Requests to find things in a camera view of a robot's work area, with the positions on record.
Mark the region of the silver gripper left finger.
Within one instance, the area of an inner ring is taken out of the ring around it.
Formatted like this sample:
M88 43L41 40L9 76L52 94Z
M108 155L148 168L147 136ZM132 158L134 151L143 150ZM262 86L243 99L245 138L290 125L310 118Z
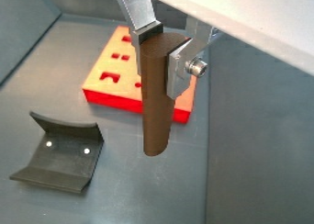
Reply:
M163 25L155 16L151 0L116 0L127 20L131 44L136 51L138 73L142 73L140 45L163 32Z

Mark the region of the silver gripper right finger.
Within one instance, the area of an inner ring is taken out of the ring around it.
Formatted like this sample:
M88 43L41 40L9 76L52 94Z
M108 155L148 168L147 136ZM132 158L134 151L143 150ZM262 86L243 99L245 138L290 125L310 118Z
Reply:
M187 90L191 76L204 75L203 50L220 36L219 30L195 17L187 17L186 32L187 40L168 54L167 96L171 99Z

